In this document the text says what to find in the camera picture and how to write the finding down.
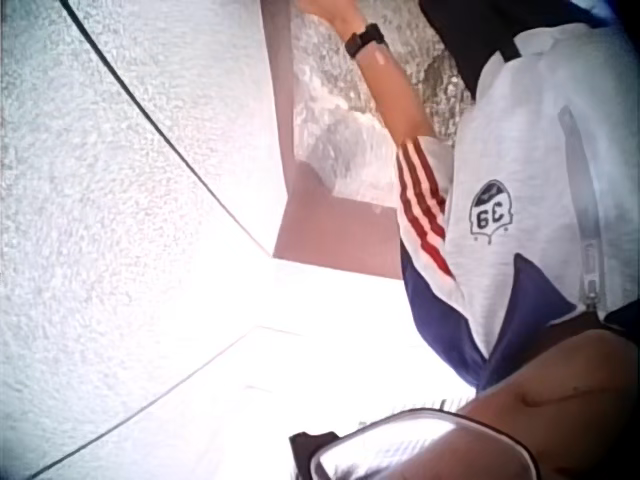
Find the eyeglass frame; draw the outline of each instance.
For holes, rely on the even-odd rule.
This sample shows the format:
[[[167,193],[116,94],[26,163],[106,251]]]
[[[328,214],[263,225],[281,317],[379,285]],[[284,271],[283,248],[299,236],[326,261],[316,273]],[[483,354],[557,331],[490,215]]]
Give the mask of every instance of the eyeglass frame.
[[[293,458],[295,462],[295,466],[297,469],[297,473],[300,476],[301,480],[332,480],[329,474],[326,472],[324,467],[320,464],[320,457],[322,454],[329,451],[330,448],[336,447],[340,444],[346,443],[356,436],[359,436],[363,433],[366,433],[369,430],[374,430],[382,424],[389,423],[391,420],[397,420],[405,416],[409,416],[416,413],[434,413],[438,415],[442,415],[444,417],[453,417],[457,421],[462,422],[463,425],[471,426],[471,427],[480,427],[480,429],[484,429],[491,434],[494,434],[503,440],[507,440],[511,442],[514,447],[516,447],[522,456],[528,461],[531,466],[531,470],[534,474],[533,480],[542,480],[542,476],[540,473],[540,465],[538,464],[538,460],[533,455],[533,452],[520,440],[509,435],[508,433],[502,432],[491,425],[487,425],[484,422],[480,422],[475,419],[471,419],[465,415],[448,412],[446,410],[440,408],[413,408],[409,410],[403,410],[402,412],[394,413],[389,415],[388,417],[384,417],[380,420],[376,420],[375,422],[371,422],[368,425],[365,425],[362,428],[354,430],[353,432],[345,435],[344,437],[340,437],[335,432],[327,432],[320,435],[309,435],[306,432],[299,432],[295,435],[289,437],[289,443],[291,445],[291,450],[293,452]]]

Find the person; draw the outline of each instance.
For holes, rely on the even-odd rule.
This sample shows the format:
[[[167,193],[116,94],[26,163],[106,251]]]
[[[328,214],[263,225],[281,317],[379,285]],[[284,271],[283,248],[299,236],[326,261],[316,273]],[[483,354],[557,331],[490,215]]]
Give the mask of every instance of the person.
[[[564,0],[421,0],[475,100],[453,150],[357,0],[298,5],[345,42],[398,147],[403,280],[478,391],[460,414],[545,480],[637,478],[640,76],[621,29]],[[458,478],[430,451],[380,478]]]

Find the black wristwatch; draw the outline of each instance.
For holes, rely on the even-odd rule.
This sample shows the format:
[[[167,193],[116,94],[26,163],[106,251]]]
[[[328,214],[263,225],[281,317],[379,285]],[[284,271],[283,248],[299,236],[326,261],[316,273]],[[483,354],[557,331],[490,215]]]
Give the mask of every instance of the black wristwatch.
[[[371,42],[386,45],[384,35],[382,35],[380,27],[375,23],[367,25],[367,28],[365,28],[362,33],[354,33],[351,35],[349,40],[347,40],[347,43],[344,44],[344,47],[347,49],[347,53],[351,58],[356,58],[356,55],[360,53],[360,50]]]

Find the lens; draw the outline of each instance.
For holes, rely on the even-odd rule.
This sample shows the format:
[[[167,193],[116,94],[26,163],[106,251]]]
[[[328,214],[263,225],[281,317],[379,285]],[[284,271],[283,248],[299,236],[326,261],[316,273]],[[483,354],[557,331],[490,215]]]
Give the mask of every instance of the lens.
[[[509,437],[441,411],[369,425],[316,454],[315,480],[538,480],[534,460]]]

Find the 6c logo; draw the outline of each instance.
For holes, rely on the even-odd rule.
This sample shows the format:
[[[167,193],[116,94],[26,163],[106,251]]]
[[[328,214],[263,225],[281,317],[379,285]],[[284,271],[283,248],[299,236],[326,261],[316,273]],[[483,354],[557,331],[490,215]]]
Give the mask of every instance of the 6c logo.
[[[472,235],[489,238],[513,223],[511,195],[502,182],[491,180],[473,198],[469,212]]]

